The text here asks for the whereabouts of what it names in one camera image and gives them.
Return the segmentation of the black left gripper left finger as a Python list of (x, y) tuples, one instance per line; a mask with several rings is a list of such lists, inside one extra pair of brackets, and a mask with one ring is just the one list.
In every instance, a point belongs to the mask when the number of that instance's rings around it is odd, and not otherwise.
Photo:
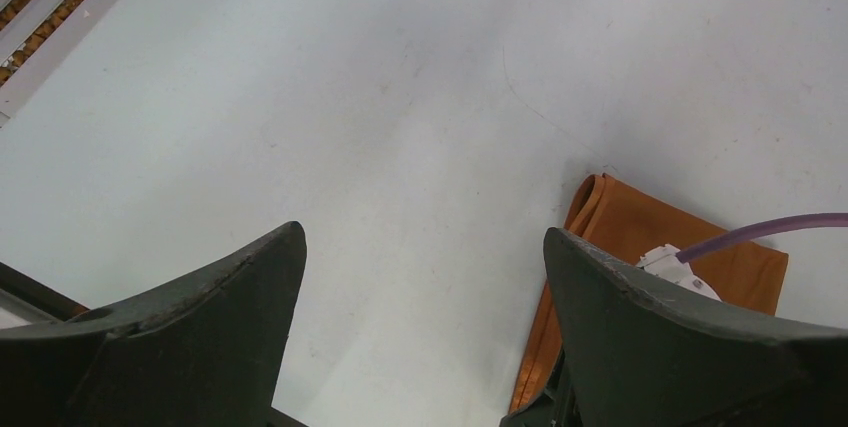
[(5, 426), (291, 426), (272, 400), (307, 259), (288, 222), (67, 321), (1, 292)]

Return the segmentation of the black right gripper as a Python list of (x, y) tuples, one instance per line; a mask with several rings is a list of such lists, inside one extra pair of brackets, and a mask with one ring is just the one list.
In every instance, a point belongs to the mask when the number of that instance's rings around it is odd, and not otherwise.
[(527, 405), (500, 421), (501, 427), (578, 427), (583, 422), (563, 351), (544, 388)]

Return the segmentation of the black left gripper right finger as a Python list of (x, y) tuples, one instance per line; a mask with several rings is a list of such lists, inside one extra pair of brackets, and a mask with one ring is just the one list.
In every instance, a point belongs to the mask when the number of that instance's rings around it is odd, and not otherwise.
[(716, 301), (557, 228), (543, 243), (587, 426), (843, 426), (847, 333)]

